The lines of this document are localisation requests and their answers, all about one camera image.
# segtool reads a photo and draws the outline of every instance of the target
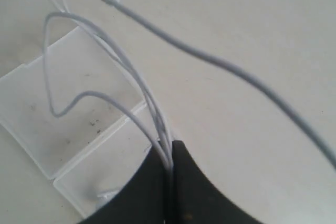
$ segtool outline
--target white table surface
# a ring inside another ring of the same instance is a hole
[[[265,223],[335,223],[336,173],[266,98],[177,51],[98,0],[69,0],[144,73],[209,179]],[[336,150],[334,0],[122,0],[176,37],[254,73]],[[47,0],[0,0],[0,76],[39,55]],[[55,22],[55,41],[71,30]],[[1,223],[75,223],[78,214],[0,128]]]

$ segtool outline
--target white surface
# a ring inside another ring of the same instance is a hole
[[[157,135],[146,106],[138,107],[134,114],[153,136]],[[150,142],[138,127],[123,117],[106,132],[104,140],[57,177],[54,186],[87,217],[96,211],[101,192],[119,190],[130,180],[149,146]]]
[[[265,80],[336,149],[334,0],[122,1],[184,41]],[[40,47],[41,19],[51,6],[46,0],[0,3],[4,3],[1,18],[6,20],[0,24],[6,34],[0,38],[0,71],[5,74],[36,55],[32,51]],[[172,49],[97,0],[69,3],[131,53],[173,129],[183,136],[200,168],[233,202],[264,223],[336,222],[335,172],[265,98],[230,75]],[[60,36],[60,28],[67,28],[64,24],[55,23],[54,38]],[[1,137],[2,142],[8,139],[5,134]],[[0,175],[7,175],[6,181],[16,180],[27,169],[11,165],[21,155],[15,149],[3,153],[6,165],[0,168]],[[8,175],[8,167],[16,173]],[[7,198],[44,199],[42,190],[32,194],[32,185],[19,194],[13,193],[16,187],[8,183],[7,189],[1,188],[4,204]],[[52,197],[43,202],[49,211],[58,205]],[[71,209],[61,210],[57,208],[64,219],[77,220]],[[26,211],[19,217],[4,211],[0,218],[3,223],[18,223],[32,220],[36,214]],[[40,223],[58,222],[49,214],[38,214],[39,220],[44,220]]]
[[[49,47],[47,68],[58,112],[86,90],[113,96],[129,110],[142,100],[109,56],[79,28]],[[66,116],[53,117],[41,57],[2,77],[0,89],[0,122],[49,179],[123,115],[90,97]]]

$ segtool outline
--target black object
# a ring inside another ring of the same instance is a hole
[[[173,198],[154,149],[125,187],[81,224],[260,224],[223,196],[204,176],[182,141],[173,142]]]

